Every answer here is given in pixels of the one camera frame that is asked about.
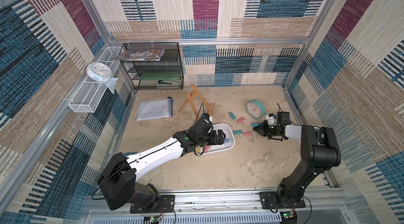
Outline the pink binder clip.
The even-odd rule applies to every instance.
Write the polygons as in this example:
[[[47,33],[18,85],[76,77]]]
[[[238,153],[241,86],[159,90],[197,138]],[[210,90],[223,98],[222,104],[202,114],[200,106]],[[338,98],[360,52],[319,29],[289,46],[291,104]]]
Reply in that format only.
[[[245,126],[246,125],[245,120],[246,120],[245,117],[239,117],[239,118],[236,119],[236,122],[238,124],[241,124],[241,125]]]
[[[244,131],[243,136],[245,136],[248,141],[250,141],[252,143],[254,142],[254,136],[253,136],[253,133],[251,131]]]

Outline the white plastic storage box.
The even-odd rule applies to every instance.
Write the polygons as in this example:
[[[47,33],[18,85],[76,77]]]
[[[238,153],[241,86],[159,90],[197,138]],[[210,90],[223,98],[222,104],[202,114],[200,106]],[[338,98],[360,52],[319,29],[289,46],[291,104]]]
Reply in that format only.
[[[222,153],[226,151],[230,151],[235,146],[235,137],[231,127],[227,124],[215,124],[213,125],[214,130],[222,130],[226,135],[224,143],[222,145],[209,145],[205,146],[204,153],[202,156],[213,155],[217,153]]]

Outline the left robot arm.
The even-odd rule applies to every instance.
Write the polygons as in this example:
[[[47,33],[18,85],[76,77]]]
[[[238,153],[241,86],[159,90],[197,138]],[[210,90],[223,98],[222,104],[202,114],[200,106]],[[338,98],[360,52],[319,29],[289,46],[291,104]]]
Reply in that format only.
[[[138,180],[166,162],[195,153],[198,147],[225,151],[226,139],[234,140],[230,126],[214,125],[205,113],[189,129],[173,134],[160,145],[133,155],[115,154],[97,179],[98,190],[110,210],[133,204],[146,212],[157,211],[164,206],[160,193],[154,185],[143,185]]]

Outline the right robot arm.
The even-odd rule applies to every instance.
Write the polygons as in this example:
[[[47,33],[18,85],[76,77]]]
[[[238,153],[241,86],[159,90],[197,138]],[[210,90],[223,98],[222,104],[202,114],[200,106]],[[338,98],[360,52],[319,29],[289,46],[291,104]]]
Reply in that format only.
[[[289,112],[268,115],[253,131],[272,140],[300,141],[300,162],[283,178],[276,191],[259,194],[263,209],[305,208],[304,193],[320,174],[340,165],[342,155],[335,132],[329,127],[298,125],[290,120]]]

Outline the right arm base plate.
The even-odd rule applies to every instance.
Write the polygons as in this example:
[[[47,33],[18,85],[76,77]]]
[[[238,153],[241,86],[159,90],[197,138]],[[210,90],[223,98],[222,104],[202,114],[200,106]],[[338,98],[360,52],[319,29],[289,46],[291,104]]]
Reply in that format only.
[[[292,208],[305,208],[306,204],[301,199],[293,199],[287,197],[278,197],[276,191],[262,191],[259,193],[260,201],[263,209],[292,209]]]

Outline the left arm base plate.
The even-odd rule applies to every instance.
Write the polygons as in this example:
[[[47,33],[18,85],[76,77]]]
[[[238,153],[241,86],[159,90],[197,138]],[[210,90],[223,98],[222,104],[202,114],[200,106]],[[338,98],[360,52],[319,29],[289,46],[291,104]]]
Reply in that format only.
[[[139,205],[131,203],[130,213],[161,213],[161,212],[174,212],[175,196],[162,195],[154,199],[148,205]]]

